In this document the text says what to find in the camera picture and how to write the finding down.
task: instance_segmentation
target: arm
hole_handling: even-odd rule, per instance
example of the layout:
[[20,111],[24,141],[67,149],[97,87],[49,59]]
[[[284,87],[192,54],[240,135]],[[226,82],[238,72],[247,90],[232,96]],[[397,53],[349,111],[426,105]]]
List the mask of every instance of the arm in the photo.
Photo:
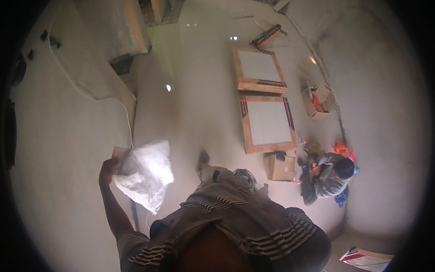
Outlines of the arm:
[[323,156],[319,156],[316,160],[318,165],[323,165],[325,163],[334,163],[336,161],[342,160],[344,157],[340,154],[326,153]]
[[106,210],[107,221],[109,222],[110,230],[115,237],[118,237],[123,231],[134,232],[133,226],[128,219],[127,214],[116,201],[115,196],[110,190],[109,184],[112,182],[115,166],[119,163],[118,158],[107,160],[103,163],[100,172],[100,190],[103,196],[104,209]]
[[316,196],[318,198],[327,198],[330,196],[334,196],[340,191],[341,188],[342,185],[339,184],[328,186],[328,187],[323,186],[323,184],[320,182],[316,182],[314,184],[314,189],[316,191]]
[[269,196],[269,184],[265,183],[264,187],[254,192],[254,198],[261,205],[263,210],[269,214],[279,213],[285,208],[276,202],[273,202]]

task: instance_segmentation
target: hand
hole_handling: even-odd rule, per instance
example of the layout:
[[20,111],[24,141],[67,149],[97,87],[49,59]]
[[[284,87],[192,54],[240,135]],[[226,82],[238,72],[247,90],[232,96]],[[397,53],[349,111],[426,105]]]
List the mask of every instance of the hand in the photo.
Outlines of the hand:
[[262,203],[264,201],[270,200],[269,198],[269,184],[265,183],[258,191],[254,191],[254,198]]
[[111,158],[105,162],[103,162],[103,166],[100,171],[100,186],[109,185],[112,182],[112,176],[115,172],[115,168],[119,163],[119,158]]
[[317,162],[313,162],[311,164],[311,171],[313,171],[313,175],[315,177],[320,175],[320,165],[317,164]]

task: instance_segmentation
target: shoe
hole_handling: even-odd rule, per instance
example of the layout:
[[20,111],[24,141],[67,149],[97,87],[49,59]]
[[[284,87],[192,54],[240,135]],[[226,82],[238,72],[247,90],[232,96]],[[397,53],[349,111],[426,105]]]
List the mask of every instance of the shoe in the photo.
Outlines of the shoe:
[[210,156],[205,149],[201,149],[198,157],[197,169],[201,170],[203,165],[207,165],[210,162]]
[[302,168],[302,174],[308,175],[308,167],[301,158],[298,159],[298,165]]

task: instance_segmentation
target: wall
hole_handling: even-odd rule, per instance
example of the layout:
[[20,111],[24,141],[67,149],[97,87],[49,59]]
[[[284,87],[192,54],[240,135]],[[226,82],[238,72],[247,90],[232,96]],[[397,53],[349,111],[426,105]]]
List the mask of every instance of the wall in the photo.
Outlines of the wall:
[[107,60],[148,53],[150,42],[138,0],[72,0]]
[[427,90],[402,26],[382,1],[293,0],[286,14],[316,54],[360,174],[347,229],[404,241],[428,176]]
[[[16,103],[16,165],[13,195],[36,248],[53,271],[119,271],[119,257],[104,212],[98,174],[114,146],[129,147],[125,110],[113,100],[91,102],[62,73],[39,36],[57,10],[51,2],[22,51],[34,48],[23,81],[12,88]],[[70,76],[97,97],[135,98],[95,48],[73,5],[59,10],[54,48]],[[131,201],[114,184],[115,197],[130,220]]]

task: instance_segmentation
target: red tile cutter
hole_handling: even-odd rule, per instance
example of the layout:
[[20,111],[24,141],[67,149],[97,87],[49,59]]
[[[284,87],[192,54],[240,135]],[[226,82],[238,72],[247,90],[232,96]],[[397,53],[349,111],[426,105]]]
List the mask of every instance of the red tile cutter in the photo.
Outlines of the red tile cutter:
[[252,40],[249,44],[254,46],[255,48],[259,48],[263,46],[270,38],[275,36],[281,31],[281,26],[277,24],[273,28],[269,29],[268,31],[265,31],[261,33],[257,39]]

